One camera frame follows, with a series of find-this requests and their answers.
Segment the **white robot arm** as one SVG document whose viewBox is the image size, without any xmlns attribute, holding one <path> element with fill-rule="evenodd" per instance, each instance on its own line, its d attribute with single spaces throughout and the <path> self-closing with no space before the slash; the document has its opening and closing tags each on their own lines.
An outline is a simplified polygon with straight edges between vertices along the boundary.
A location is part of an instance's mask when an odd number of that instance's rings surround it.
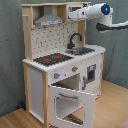
<svg viewBox="0 0 128 128">
<path fill-rule="evenodd" d="M 128 20 L 123 23 L 112 23 L 113 9 L 106 3 L 100 3 L 90 6 L 84 6 L 80 9 L 69 13 L 70 19 L 85 19 L 90 20 L 97 18 L 98 23 L 96 29 L 101 32 L 108 32 L 112 30 L 128 29 Z"/>
</svg>

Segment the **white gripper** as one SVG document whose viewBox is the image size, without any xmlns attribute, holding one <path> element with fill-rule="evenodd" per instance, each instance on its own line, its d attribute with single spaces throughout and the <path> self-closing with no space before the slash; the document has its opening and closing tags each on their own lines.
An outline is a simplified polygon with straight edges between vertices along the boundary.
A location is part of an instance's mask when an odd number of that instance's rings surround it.
<svg viewBox="0 0 128 128">
<path fill-rule="evenodd" d="M 85 19 L 86 18 L 86 9 L 81 8 L 81 9 L 77 9 L 75 11 L 70 12 L 69 18 L 70 19 Z"/>
</svg>

